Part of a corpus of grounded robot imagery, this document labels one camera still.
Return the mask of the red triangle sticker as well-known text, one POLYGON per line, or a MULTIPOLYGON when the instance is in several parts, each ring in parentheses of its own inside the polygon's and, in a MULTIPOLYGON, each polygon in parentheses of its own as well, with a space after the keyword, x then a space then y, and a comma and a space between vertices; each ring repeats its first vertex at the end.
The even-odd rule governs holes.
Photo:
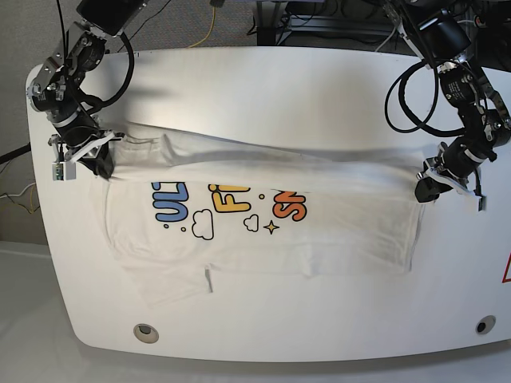
POLYGON ((511 255, 509 256, 509 258, 507 260, 505 272, 503 274, 501 282, 502 283, 511 282, 511 255))

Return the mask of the black table leg bar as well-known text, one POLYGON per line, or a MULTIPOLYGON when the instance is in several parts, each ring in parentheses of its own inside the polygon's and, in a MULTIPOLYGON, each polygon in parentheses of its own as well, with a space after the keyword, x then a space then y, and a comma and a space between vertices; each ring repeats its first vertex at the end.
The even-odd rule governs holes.
POLYGON ((0 155, 0 164, 4 164, 11 160, 14 160, 14 159, 18 158, 19 156, 23 156, 30 151, 31 151, 30 143, 23 145, 20 148, 16 148, 15 150, 13 150, 11 152, 0 155))

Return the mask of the black equipment rack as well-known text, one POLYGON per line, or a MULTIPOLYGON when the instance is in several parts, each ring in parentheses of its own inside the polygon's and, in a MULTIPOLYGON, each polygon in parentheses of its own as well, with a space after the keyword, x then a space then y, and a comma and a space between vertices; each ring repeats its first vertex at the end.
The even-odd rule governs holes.
POLYGON ((398 33, 384 1, 251 1, 252 26, 259 46, 283 45, 288 38, 348 40, 376 46, 398 33))

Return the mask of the white printed T-shirt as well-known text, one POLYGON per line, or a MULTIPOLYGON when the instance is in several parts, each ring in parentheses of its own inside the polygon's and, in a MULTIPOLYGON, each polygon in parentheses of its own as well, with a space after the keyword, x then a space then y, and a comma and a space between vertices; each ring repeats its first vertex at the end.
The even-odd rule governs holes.
POLYGON ((109 146, 90 188, 110 252, 151 306, 214 276, 405 274, 424 207, 414 170, 152 129, 109 146))

